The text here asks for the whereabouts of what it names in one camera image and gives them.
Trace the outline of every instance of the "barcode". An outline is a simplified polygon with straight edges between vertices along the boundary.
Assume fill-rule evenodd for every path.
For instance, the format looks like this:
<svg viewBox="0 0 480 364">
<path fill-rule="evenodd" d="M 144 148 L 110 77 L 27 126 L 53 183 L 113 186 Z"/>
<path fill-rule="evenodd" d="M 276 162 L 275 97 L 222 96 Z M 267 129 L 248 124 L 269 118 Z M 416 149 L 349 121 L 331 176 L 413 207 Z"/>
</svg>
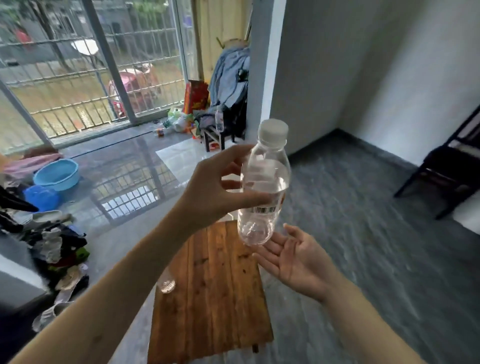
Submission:
<svg viewBox="0 0 480 364">
<path fill-rule="evenodd" d="M 254 212 L 257 214 L 269 214 L 271 212 L 275 212 L 276 206 L 270 206 L 270 207 L 260 207 L 257 206 L 254 208 Z"/>
</svg>

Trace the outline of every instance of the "pink cloth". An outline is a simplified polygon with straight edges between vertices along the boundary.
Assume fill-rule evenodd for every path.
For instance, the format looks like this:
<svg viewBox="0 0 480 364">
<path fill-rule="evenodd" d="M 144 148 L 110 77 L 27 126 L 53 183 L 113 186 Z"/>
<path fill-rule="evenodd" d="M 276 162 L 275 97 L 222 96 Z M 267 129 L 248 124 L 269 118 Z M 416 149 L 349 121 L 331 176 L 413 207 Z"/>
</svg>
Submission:
<svg viewBox="0 0 480 364">
<path fill-rule="evenodd" d="M 60 153 L 55 153 L 16 160 L 6 164 L 3 168 L 3 172 L 18 180 L 22 180 L 24 178 L 33 176 L 33 174 L 40 168 L 60 158 L 63 158 L 63 155 Z"/>
</svg>

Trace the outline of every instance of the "metal door frame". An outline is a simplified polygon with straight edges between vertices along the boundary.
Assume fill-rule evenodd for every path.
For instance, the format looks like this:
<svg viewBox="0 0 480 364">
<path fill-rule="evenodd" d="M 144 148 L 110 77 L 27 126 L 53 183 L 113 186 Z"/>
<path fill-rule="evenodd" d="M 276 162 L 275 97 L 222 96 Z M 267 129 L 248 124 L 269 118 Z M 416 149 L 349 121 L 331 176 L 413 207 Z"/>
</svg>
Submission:
<svg viewBox="0 0 480 364">
<path fill-rule="evenodd" d="M 188 75 L 187 75 L 187 67 L 186 67 L 186 60 L 185 60 L 185 48 L 184 48 L 184 43 L 183 43 L 181 29 L 180 29 L 181 23 L 180 23 L 180 14 L 178 9 L 178 4 L 177 4 L 177 0 L 169 0 L 169 3 L 171 4 L 171 12 L 172 12 L 171 15 L 173 17 L 173 21 L 175 25 L 175 33 L 176 33 L 179 52 L 180 52 L 180 63 L 182 68 L 182 74 L 184 77 L 184 81 L 186 82 L 188 79 Z M 168 110 L 164 109 L 164 110 L 157 110 L 157 111 L 154 111 L 154 110 L 145 111 L 145 112 L 142 112 L 140 115 L 135 114 L 132 104 L 130 102 L 130 98 L 128 97 L 128 93 L 121 80 L 118 67 L 113 57 L 113 53 L 110 49 L 110 46 L 108 45 L 107 37 L 102 29 L 100 20 L 98 18 L 98 14 L 95 11 L 93 0 L 81 0 L 81 4 L 84 9 L 84 13 L 86 15 L 86 19 L 92 30 L 93 36 L 98 44 L 99 51 L 106 63 L 106 68 L 108 69 L 108 71 L 112 76 L 112 81 L 117 89 L 118 96 L 120 97 L 120 100 L 123 103 L 127 120 L 112 124 L 110 127 L 105 127 L 104 129 L 94 130 L 91 132 L 84 131 L 83 132 L 84 137 L 81 137 L 81 138 L 75 138 L 75 139 L 72 138 L 71 140 L 66 139 L 63 141 L 58 141 L 56 143 L 53 143 L 52 140 L 46 135 L 46 133 L 42 130 L 42 128 L 33 119 L 33 117 L 30 115 L 28 110 L 23 106 L 20 100 L 15 96 L 15 94 L 8 88 L 8 86 L 2 80 L 0 80 L 0 91 L 4 93 L 6 98 L 20 113 L 23 119 L 28 123 L 28 125 L 32 128 L 32 130 L 38 135 L 39 139 L 45 145 L 55 146 L 57 148 L 71 146 L 77 143 L 81 143 L 90 139 L 94 139 L 94 138 L 112 133 L 116 130 L 128 128 L 132 125 L 138 125 L 141 123 L 160 119 L 162 117 L 165 117 L 168 113 Z"/>
</svg>

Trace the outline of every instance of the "clear plastic bottle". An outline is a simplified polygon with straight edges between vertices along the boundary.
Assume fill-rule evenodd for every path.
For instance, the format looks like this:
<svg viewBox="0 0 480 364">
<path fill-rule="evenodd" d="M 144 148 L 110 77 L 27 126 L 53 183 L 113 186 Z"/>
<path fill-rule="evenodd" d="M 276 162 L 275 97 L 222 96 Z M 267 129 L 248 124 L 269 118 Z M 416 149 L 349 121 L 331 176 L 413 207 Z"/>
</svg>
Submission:
<svg viewBox="0 0 480 364">
<path fill-rule="evenodd" d="M 225 125 L 223 123 L 223 111 L 222 111 L 222 106 L 221 105 L 218 105 L 216 107 L 215 127 L 216 127 L 216 131 L 218 131 L 219 133 L 223 132 L 223 130 L 225 128 Z"/>
<path fill-rule="evenodd" d="M 290 184 L 290 163 L 284 147 L 288 125 L 281 120 L 264 120 L 258 128 L 258 143 L 242 166 L 242 190 L 272 194 L 272 202 L 239 210 L 238 232 L 246 245 L 264 244 L 275 229 L 275 222 Z"/>
<path fill-rule="evenodd" d="M 170 293 L 173 291 L 175 288 L 175 280 L 168 267 L 165 268 L 156 285 L 160 288 L 162 293 Z"/>
</svg>

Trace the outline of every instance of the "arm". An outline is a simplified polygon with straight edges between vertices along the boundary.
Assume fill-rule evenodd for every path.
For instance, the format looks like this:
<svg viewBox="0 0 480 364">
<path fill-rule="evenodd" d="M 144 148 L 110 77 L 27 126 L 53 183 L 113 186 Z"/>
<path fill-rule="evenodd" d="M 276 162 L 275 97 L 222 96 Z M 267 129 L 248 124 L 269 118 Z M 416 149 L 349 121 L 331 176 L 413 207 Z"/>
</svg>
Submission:
<svg viewBox="0 0 480 364">
<path fill-rule="evenodd" d="M 373 364 L 424 363 L 312 236 L 290 225 L 285 229 L 289 236 L 274 233 L 265 245 L 255 247 L 255 258 L 287 286 L 318 300 L 357 359 Z"/>
<path fill-rule="evenodd" d="M 258 192 L 230 193 L 240 158 L 251 146 L 233 146 L 199 163 L 173 209 L 111 271 L 11 361 L 37 364 L 107 363 L 155 285 L 188 237 L 230 211 L 269 202 Z"/>
</svg>

